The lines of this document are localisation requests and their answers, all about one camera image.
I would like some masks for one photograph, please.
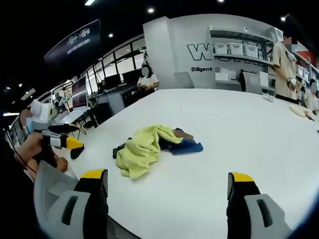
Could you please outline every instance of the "white wall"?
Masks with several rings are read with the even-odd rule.
[[[214,70],[211,57],[194,60],[188,45],[210,42],[209,26],[218,29],[243,31],[244,27],[252,34],[263,35],[270,25],[250,18],[226,14],[200,14],[168,19],[158,18],[144,24],[144,36],[152,67],[158,75],[160,85],[165,88],[178,87],[173,79],[174,72],[188,72],[196,88],[214,88],[214,71],[192,72],[192,67]],[[249,66],[259,71],[261,67]]]

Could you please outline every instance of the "ceiling light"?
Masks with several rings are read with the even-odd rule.
[[[3,116],[18,116],[20,113],[4,113]]]
[[[87,0],[84,5],[90,6],[95,0]]]
[[[148,9],[148,13],[153,13],[154,12],[154,8],[149,8]]]

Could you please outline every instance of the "crumpled towel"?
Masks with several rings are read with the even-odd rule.
[[[159,138],[172,143],[181,143],[170,127],[154,125],[143,128],[125,143],[124,149],[117,153],[116,166],[121,174],[137,179],[150,169],[150,163],[157,162],[160,153]]]

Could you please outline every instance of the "blue cloth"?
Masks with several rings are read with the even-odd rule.
[[[159,139],[160,149],[168,149],[173,155],[185,154],[185,153],[196,153],[201,152],[204,148],[201,143],[196,143],[194,140],[183,138],[181,143],[167,142],[163,139]]]

